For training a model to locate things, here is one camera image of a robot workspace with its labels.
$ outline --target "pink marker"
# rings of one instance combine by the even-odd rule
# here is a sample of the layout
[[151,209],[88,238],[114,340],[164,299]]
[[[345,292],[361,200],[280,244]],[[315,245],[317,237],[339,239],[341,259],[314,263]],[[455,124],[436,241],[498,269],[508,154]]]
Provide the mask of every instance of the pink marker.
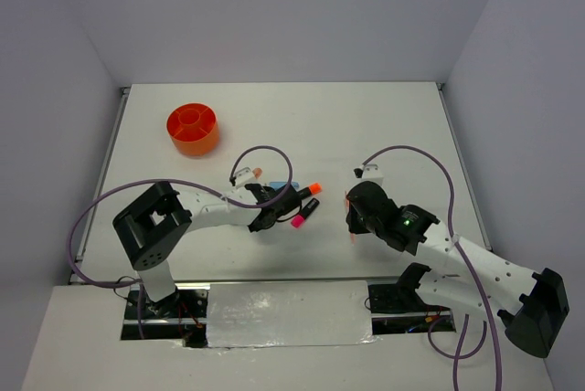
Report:
[[295,228],[300,228],[315,209],[319,206],[319,201],[315,198],[311,199],[306,206],[303,207],[301,213],[292,218],[291,225]]

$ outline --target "white wall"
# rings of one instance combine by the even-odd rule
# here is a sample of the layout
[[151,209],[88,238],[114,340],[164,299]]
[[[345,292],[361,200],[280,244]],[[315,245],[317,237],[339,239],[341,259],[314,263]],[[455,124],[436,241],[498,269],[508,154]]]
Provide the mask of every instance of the white wall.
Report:
[[121,84],[446,80],[487,0],[70,0]]
[[583,73],[585,0],[490,0],[446,86],[495,250],[565,279],[558,391],[585,389]]
[[63,0],[0,0],[0,365],[20,389],[64,241],[89,202],[119,102]]

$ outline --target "white table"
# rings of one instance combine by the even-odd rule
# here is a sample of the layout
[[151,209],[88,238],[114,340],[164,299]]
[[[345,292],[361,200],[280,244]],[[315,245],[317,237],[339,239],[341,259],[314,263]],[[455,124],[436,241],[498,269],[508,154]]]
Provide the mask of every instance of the white table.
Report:
[[[124,301],[91,286],[53,290],[24,391],[399,390],[452,391],[451,361],[426,335],[388,335],[339,347],[186,349],[176,341],[120,341]],[[458,335],[437,333],[452,353]],[[471,334],[469,351],[479,339]],[[552,391],[540,359],[521,353],[502,335],[504,390]],[[494,351],[488,341],[462,361],[461,390],[494,389]]]
[[[220,144],[201,159],[187,158],[166,133],[167,116],[189,102],[218,116]],[[262,83],[133,85],[103,182],[103,190],[131,181],[174,177],[229,189],[229,170],[246,148],[272,144],[289,154],[294,180],[320,182],[321,205],[303,228],[281,224],[249,234],[242,227],[198,230],[183,237],[169,262],[176,280],[372,279],[398,276],[408,265],[375,238],[352,244],[344,192],[353,169],[391,144],[436,155],[452,173],[458,232],[484,245],[450,127],[434,83]],[[441,171],[412,152],[376,160],[385,189],[401,204],[417,204],[446,219],[448,190]],[[260,166],[266,182],[284,180],[276,153],[253,153],[242,166]],[[96,210],[83,270],[97,280],[132,274],[112,220],[146,187],[114,195]]]
[[[219,147],[202,159],[179,154],[165,132],[167,115],[203,102],[218,115]],[[184,237],[170,258],[177,280],[370,279],[399,275],[401,261],[379,240],[352,244],[344,192],[354,167],[390,144],[412,144],[435,154],[452,173],[459,233],[484,246],[440,95],[433,83],[309,83],[134,85],[103,190],[151,177],[195,180],[228,188],[238,154],[268,143],[290,155],[294,179],[318,181],[322,205],[300,231],[284,224],[260,234],[241,228],[199,230]],[[415,153],[377,160],[387,192],[446,217],[441,172]],[[243,165],[261,166],[266,181],[285,178],[274,153],[255,153]],[[143,189],[113,196],[96,210],[83,269],[98,280],[132,274],[112,228],[114,216]],[[451,361],[434,353],[424,334],[386,335],[348,346],[264,349],[185,349],[176,341],[121,341],[124,301],[91,286],[55,288],[24,383],[26,391],[452,389]],[[473,322],[464,351],[479,339]],[[458,334],[437,333],[454,351]],[[544,363],[520,352],[501,334],[506,390],[551,391]],[[463,361],[461,389],[494,387],[491,341]]]

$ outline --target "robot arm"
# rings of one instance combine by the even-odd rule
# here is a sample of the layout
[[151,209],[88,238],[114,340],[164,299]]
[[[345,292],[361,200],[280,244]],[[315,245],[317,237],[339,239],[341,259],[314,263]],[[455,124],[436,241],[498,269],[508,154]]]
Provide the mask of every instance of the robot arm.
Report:
[[443,222],[418,206],[396,206],[382,189],[382,175],[373,164],[357,174],[361,182],[347,194],[349,231],[373,233],[404,253],[412,263],[400,277],[401,288],[426,304],[485,320],[482,299],[454,246],[458,240],[508,339],[536,357],[548,356],[569,313],[563,280],[556,272],[544,269],[538,274],[517,266],[465,238],[451,238]]
[[281,191],[286,194],[268,207],[240,208],[206,192],[187,189],[179,195],[168,182],[161,181],[113,220],[126,255],[159,314],[164,315],[179,300],[185,300],[179,299],[180,292],[167,261],[182,236],[220,225],[244,226],[249,232],[268,229],[302,202],[292,187],[274,190],[260,185],[249,168],[238,171],[232,184],[225,197],[248,205],[267,202]]

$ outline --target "orange container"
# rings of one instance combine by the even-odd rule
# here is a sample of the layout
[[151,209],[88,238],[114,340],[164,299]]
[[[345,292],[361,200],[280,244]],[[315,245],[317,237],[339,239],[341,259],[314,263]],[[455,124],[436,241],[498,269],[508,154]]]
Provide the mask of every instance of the orange container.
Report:
[[201,103],[188,103],[174,110],[166,121],[166,130],[180,153],[204,155],[219,141],[215,112]]

